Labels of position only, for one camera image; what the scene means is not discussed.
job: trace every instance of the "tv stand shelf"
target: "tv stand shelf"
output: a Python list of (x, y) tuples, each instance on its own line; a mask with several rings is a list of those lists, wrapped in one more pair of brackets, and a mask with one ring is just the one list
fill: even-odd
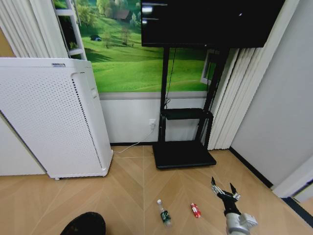
[(200, 118), (212, 118), (211, 112), (205, 112), (203, 109), (164, 109), (162, 111), (168, 120), (179, 119), (200, 119)]

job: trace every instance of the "tv stand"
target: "tv stand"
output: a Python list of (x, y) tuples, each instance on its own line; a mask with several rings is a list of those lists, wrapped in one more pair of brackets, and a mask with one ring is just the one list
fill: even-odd
[[(226, 63), (229, 49), (220, 49), (219, 51), (220, 55), (217, 57), (216, 67), (209, 90), (206, 95), (206, 101), (203, 109), (165, 109), (167, 71), (170, 48), (164, 47), (158, 141), (153, 145), (153, 152), (157, 168), (169, 169), (177, 167), (193, 167), (216, 164), (215, 159), (207, 150), (213, 122), (213, 115), (210, 112), (210, 107)], [(195, 140), (165, 141), (166, 120), (178, 119), (199, 119), (198, 130)], [(206, 119), (208, 119), (208, 122), (206, 127), (204, 144), (202, 144), (201, 137)]]

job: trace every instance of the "wall outlet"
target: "wall outlet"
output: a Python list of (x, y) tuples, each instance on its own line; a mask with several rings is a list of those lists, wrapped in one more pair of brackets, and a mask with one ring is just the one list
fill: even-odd
[(156, 127), (156, 119), (149, 119), (149, 125), (151, 130), (153, 130)]

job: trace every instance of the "sticker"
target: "sticker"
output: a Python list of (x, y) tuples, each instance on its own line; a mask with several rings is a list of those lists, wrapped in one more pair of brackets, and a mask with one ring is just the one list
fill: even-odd
[(62, 64), (62, 63), (52, 63), (52, 67), (65, 67), (65, 64)]
[(163, 211), (161, 213), (161, 218), (162, 218), (163, 223), (171, 219), (168, 211)]

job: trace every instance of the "black tv screen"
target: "black tv screen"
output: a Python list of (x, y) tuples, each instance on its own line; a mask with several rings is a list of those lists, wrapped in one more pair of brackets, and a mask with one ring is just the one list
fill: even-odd
[(143, 47), (263, 47), (285, 0), (142, 0)]

